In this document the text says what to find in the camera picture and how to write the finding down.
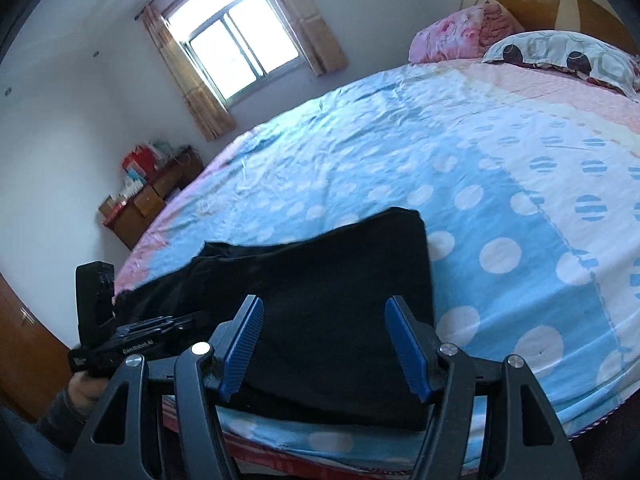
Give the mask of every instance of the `beige curtain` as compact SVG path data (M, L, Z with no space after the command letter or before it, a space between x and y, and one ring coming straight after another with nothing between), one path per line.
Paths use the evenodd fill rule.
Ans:
M158 10L153 6L146 6L142 12L142 21L178 83L184 102L202 135L207 140L213 140L233 130L236 127L233 117L216 98L187 53L174 40L166 20Z
M289 32L316 75L328 74L349 64L312 0L271 0L271 5L289 25Z

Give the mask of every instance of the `folded black clothing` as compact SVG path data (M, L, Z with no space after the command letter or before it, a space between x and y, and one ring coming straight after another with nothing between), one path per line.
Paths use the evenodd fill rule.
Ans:
M311 240L243 247L208 242L185 267L116 298L121 324L205 310L213 326L247 294L264 303L262 333L228 407L323 424L423 429L384 321L404 296L433 325L427 240L416 211L391 208Z

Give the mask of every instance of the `black dot on pillow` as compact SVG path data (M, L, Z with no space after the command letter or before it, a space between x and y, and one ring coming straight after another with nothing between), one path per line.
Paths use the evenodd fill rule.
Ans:
M522 63L522 52L513 43L504 47L502 59L507 63Z
M591 73L591 63L586 54L574 50L566 58L566 67L570 70L582 72L584 75Z

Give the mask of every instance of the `bed sheet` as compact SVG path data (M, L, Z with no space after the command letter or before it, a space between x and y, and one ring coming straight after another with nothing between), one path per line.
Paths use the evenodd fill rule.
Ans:
M116 292L183 266L205 240L284 243L417 209L440 338L473 356L522 355L574 434L639 387L639 132L640 105L561 73L475 60L381 72L236 139L156 219ZM222 425L397 474L422 439L229 410Z

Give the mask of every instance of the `folded pink blanket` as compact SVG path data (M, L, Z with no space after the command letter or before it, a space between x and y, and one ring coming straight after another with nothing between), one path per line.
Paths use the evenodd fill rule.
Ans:
M499 4L469 7L418 32L409 49L409 61L430 63L482 57L492 44L523 31Z

